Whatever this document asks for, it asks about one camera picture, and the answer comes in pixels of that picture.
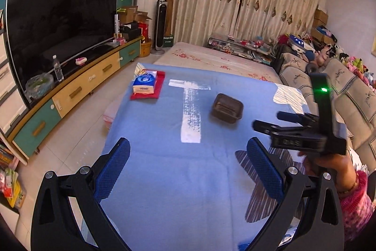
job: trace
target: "floral bedsheet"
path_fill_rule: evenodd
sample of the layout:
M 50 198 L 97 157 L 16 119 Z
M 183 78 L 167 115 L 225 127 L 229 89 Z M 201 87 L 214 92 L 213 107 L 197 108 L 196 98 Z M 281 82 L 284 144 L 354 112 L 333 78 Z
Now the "floral bedsheet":
M 187 43 L 176 43 L 154 64 L 226 72 L 282 84 L 274 69 L 267 65 Z

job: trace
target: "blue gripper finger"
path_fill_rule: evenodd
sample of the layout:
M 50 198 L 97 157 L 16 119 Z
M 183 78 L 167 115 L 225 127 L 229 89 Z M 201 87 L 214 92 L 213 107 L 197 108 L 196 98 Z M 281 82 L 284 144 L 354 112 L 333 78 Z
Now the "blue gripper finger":
M 259 141 L 251 138 L 247 144 L 247 155 L 269 197 L 280 203 L 284 197 L 283 178 L 268 157 L 270 153 Z

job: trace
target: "tv screen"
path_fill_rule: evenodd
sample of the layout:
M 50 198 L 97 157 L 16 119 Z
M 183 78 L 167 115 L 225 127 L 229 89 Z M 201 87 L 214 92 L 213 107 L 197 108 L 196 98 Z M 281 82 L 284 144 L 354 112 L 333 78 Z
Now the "tv screen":
M 117 0 L 7 0 L 6 31 L 14 68 L 26 82 L 114 35 Z

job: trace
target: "table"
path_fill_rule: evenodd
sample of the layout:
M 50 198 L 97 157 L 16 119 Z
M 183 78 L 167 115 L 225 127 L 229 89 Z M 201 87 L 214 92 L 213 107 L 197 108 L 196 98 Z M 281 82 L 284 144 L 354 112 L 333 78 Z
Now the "table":
M 235 251 L 251 242 L 267 220 L 246 221 L 255 183 L 235 153 L 246 150 L 253 136 L 269 147 L 268 136 L 252 130 L 254 119 L 284 126 L 276 118 L 278 111 L 308 112 L 308 106 L 286 104 L 286 87 L 280 84 L 145 66 L 166 72 L 161 95 L 130 101 L 131 88 L 125 93 L 103 154 L 125 137 L 130 158 L 101 206 L 133 251 Z M 303 99 L 298 90 L 289 89 Z M 236 124 L 210 116 L 220 92 L 243 102 L 243 118 Z

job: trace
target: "bracelet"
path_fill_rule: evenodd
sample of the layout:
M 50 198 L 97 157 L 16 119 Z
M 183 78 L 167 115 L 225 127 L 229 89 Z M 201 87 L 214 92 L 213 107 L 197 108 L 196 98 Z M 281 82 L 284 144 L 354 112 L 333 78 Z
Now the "bracelet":
M 346 191 L 339 191 L 338 192 L 338 196 L 340 198 L 344 198 L 344 197 L 347 197 L 349 194 L 351 194 L 359 185 L 359 176 L 358 174 L 356 174 L 356 181 L 354 183 L 354 185 L 352 186 L 352 188 L 350 188 L 349 190 L 346 190 Z

